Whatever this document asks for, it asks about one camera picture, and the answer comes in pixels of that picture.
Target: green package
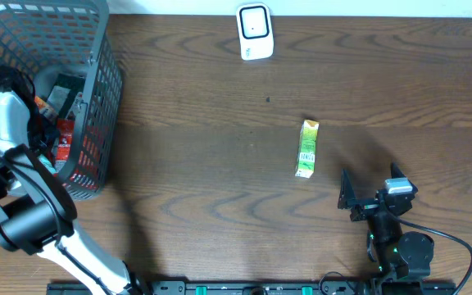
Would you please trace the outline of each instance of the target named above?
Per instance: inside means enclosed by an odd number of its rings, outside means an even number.
[[[298,177],[310,178],[315,171],[316,137],[319,126],[320,123],[313,120],[303,122],[295,174]]]

